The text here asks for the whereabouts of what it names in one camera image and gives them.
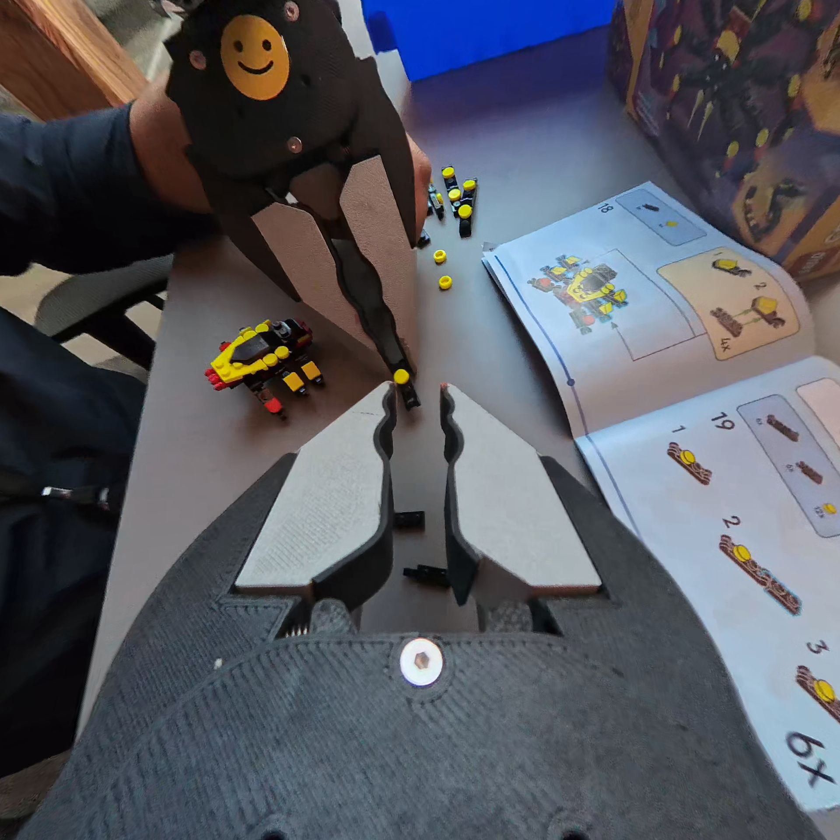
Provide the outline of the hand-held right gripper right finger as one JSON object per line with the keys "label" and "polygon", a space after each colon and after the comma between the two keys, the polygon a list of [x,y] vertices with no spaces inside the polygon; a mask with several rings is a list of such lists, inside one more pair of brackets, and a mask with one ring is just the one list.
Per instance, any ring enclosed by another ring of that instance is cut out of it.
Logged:
{"label": "hand-held right gripper right finger", "polygon": [[602,578],[539,452],[457,386],[440,386],[447,576],[478,606],[588,596]]}

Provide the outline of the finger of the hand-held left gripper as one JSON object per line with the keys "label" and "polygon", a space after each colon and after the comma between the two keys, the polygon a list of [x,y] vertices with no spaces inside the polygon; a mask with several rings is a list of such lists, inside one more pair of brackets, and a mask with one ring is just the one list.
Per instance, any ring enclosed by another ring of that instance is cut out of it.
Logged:
{"label": "finger of the hand-held left gripper", "polygon": [[251,219],[306,307],[385,367],[406,362],[417,373],[417,350],[415,361],[403,357],[389,331],[391,316],[374,301],[378,277],[353,240],[328,241],[314,216],[287,204],[270,204]]}
{"label": "finger of the hand-held left gripper", "polygon": [[381,303],[393,320],[390,334],[408,361],[417,349],[417,260],[380,155],[354,163],[339,205],[355,245],[378,277]]}

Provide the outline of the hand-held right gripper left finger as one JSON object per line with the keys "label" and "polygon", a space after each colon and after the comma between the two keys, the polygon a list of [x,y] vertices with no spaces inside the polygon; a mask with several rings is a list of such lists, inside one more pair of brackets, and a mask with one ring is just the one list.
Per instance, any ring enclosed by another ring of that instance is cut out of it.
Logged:
{"label": "hand-held right gripper left finger", "polygon": [[284,458],[236,593],[332,598],[357,611],[383,587],[393,566],[395,425],[396,386],[384,382]]}

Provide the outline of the person's left forearm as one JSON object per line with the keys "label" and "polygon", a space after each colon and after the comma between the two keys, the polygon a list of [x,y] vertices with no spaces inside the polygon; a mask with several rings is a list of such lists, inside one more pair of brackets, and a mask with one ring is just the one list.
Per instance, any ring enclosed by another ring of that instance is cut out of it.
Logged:
{"label": "person's left forearm", "polygon": [[168,256],[220,233],[145,180],[129,104],[70,119],[1,117],[1,274],[88,274]]}

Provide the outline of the yellow black lego model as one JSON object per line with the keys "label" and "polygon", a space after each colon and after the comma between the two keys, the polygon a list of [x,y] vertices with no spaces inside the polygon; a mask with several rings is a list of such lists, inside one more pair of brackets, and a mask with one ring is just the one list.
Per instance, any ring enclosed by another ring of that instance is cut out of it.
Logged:
{"label": "yellow black lego model", "polygon": [[285,419],[273,381],[298,396],[308,393],[309,384],[324,385],[322,372],[310,356],[312,342],[313,332],[304,321],[267,319],[242,328],[234,340],[221,342],[204,377],[216,392],[246,387],[269,414]]}

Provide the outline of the lego instruction booklet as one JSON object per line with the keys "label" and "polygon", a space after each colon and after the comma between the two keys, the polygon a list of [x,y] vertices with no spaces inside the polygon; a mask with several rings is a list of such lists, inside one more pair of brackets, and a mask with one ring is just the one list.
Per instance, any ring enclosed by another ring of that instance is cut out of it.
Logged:
{"label": "lego instruction booklet", "polygon": [[482,261],[782,781],[838,813],[839,372],[801,290],[651,182]]}

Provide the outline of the purple lego set box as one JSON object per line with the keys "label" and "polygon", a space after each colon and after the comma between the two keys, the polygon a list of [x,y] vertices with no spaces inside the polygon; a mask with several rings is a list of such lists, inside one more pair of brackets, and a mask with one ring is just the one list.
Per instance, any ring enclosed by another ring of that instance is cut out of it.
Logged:
{"label": "purple lego set box", "polygon": [[709,224],[797,281],[839,267],[839,2],[625,1],[607,76]]}

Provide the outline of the blue plastic bin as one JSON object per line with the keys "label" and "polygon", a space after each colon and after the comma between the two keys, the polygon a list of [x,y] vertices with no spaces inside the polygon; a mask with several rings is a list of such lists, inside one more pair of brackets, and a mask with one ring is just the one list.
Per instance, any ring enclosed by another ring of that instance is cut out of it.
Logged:
{"label": "blue plastic bin", "polygon": [[398,53],[409,81],[607,25],[615,1],[363,1],[374,53]]}

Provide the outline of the grey office chair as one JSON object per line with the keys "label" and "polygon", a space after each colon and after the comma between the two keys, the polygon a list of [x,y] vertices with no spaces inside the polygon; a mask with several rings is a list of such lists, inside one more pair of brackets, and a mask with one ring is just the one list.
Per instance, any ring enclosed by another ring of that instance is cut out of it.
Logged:
{"label": "grey office chair", "polygon": [[51,339],[66,343],[89,335],[116,354],[149,371],[155,342],[129,317],[148,303],[163,310],[173,255],[134,262],[118,269],[75,275],[45,295],[34,325]]}

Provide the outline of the wooden cabinet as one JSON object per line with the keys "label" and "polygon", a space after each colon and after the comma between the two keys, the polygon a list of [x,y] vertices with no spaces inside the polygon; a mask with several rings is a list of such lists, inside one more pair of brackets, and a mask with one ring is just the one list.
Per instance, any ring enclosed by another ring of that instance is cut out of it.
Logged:
{"label": "wooden cabinet", "polygon": [[1,84],[51,120],[120,106],[146,79],[84,2],[2,1]]}

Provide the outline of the person's dark clothed body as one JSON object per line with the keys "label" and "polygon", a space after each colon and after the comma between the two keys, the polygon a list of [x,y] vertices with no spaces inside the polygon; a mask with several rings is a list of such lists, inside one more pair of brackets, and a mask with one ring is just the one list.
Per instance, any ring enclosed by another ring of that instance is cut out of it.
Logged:
{"label": "person's dark clothed body", "polygon": [[73,742],[144,385],[1,326],[1,772]]}

